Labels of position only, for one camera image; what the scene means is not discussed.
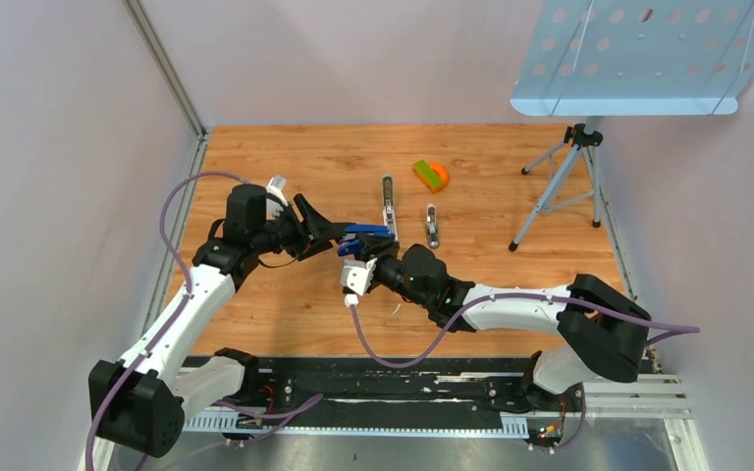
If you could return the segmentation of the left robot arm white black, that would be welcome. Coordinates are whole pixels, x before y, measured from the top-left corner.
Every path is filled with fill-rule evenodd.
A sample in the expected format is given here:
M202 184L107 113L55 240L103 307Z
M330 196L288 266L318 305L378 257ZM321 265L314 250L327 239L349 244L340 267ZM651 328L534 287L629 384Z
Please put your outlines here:
M287 201L272 186L235 186L225 217L213 224L155 323L118 360L100 360L89 373L88 438L161 457L186 420L208 406L225 397L254 403L262 391L256 357L222 348L182 374L190 349L258 267L260 255L286 252L304 260L340 242L348 227L324 218L300 194Z

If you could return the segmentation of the beige grey stapler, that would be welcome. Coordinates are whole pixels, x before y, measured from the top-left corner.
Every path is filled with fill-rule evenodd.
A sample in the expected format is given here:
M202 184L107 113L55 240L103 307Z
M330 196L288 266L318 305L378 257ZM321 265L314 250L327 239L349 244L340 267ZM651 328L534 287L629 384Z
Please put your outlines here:
M394 198L394 180L391 174L384 174L382 177L382 200L384 224L395 240L398 240L399 232Z

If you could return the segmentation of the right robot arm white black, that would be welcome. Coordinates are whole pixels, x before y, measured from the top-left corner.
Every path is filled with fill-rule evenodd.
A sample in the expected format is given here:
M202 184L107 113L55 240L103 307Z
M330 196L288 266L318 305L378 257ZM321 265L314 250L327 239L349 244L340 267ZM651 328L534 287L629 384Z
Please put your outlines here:
M596 378L633 383L650 315L599 278L580 274L552 288L494 288L451 276L428 247L404 254L387 236L358 234L339 248L346 303L386 288L426 311L443 334L487 330L557 336L562 344L535 353L521 383L534 409L546 409L570 387Z

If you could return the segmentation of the green orange tape dispenser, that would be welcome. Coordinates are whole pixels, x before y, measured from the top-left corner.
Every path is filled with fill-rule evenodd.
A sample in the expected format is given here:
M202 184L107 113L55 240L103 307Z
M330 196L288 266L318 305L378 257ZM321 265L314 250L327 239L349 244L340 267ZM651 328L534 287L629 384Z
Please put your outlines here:
M432 193L445 189L451 179L448 170L435 162L419 160L413 164L412 169L421 183Z

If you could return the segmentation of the light blue perforated tray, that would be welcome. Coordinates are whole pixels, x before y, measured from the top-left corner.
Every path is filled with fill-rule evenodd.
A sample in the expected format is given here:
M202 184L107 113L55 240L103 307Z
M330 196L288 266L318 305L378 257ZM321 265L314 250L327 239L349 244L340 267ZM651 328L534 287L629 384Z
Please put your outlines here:
M731 115L754 1L547 1L511 105L531 117Z

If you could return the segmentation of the grey tripod stand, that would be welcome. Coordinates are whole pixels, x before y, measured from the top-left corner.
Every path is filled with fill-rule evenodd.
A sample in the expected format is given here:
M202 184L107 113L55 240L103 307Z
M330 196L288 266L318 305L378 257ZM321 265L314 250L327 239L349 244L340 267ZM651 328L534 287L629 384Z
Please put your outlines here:
M593 203L591 225L593 228L600 228L602 226L601 204L603 197L599 174L598 150L604 141L603 135L599 132L599 127L602 125L603 120L603 117L592 116L588 117L583 123L567 127L560 141L520 170L523 176L527 176L539 164L547 162L549 181L526 220L510 242L510 252L515 252L520 247L529 228L540 214L560 211L588 198L591 198ZM582 160L584 163L590 189L578 196L558 203L558 196L569 178L574 165L579 160Z

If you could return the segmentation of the small silver stapler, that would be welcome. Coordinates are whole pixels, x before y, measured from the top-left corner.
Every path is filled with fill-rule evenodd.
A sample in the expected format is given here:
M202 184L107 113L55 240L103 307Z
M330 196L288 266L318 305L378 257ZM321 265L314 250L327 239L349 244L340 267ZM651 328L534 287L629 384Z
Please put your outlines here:
M433 203L429 203L426 207L426 240L431 249L437 249L440 246L438 212Z

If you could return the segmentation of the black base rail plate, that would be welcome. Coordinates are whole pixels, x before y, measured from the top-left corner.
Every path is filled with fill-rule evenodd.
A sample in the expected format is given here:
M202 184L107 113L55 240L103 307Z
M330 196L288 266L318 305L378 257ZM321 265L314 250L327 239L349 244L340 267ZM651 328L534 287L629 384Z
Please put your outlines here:
M315 395L291 422L304 426L492 426L494 416L537 414L539 432L580 413L579 385L528 398L524 357L430 357L389 369L367 357L262 357L249 385L228 402L280 416Z

